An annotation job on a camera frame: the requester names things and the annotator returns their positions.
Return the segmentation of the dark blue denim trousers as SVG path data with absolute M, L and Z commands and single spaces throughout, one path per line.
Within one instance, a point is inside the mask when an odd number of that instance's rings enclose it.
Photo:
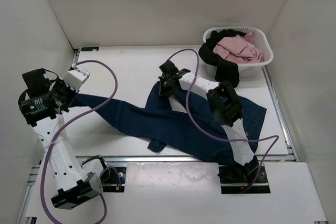
M 244 97 L 239 99 L 243 104 L 243 126 L 247 137 L 249 140 L 259 139 L 267 109 Z M 70 107 L 94 108 L 105 100 L 105 97 L 78 94 Z M 205 99 L 191 94 L 190 100 L 192 117 L 201 128 L 213 136 L 227 138 L 225 131 L 213 120 Z M 159 96 L 159 82 L 153 86 L 144 108 L 112 99 L 96 113 L 125 135 L 151 140 L 148 149 L 153 152 L 158 153 L 168 145 L 202 161 L 234 164 L 230 144 L 201 133 L 187 113 L 173 111 L 168 97 Z

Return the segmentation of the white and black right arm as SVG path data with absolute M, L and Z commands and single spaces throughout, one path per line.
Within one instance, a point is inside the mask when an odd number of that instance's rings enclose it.
M 178 90 L 186 90 L 185 108 L 194 125 L 200 130 L 191 115 L 191 94 L 197 94 L 205 99 L 211 116 L 227 135 L 233 151 L 234 174 L 242 181 L 247 182 L 258 172 L 259 161 L 245 134 L 243 127 L 243 104 L 234 87 L 229 81 L 221 83 L 197 77 L 188 69 L 179 70 L 168 60 L 159 66 L 162 75 L 160 80 L 160 95 L 171 96 Z

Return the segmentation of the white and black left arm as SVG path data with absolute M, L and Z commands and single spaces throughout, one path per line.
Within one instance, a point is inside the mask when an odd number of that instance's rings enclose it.
M 18 99 L 19 109 L 28 125 L 37 134 L 43 148 L 50 152 L 56 181 L 56 194 L 51 198 L 55 208 L 71 210 L 102 195 L 102 183 L 108 180 L 110 169 L 101 156 L 80 164 L 64 126 L 63 112 L 68 112 L 89 72 L 71 67 L 63 78 L 50 80 L 46 69 L 36 69 L 22 75 L 27 89 Z

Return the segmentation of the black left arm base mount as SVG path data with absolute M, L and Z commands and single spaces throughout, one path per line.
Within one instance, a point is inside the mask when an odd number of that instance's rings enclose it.
M 104 193 L 123 193 L 127 177 L 126 163 L 108 164 L 100 175 Z

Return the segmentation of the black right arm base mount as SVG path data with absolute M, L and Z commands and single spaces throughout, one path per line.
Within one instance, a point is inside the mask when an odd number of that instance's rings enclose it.
M 265 167 L 262 166 L 258 177 L 257 170 L 247 179 L 239 174 L 233 166 L 219 166 L 217 176 L 220 180 L 221 194 L 269 194 L 271 193 Z

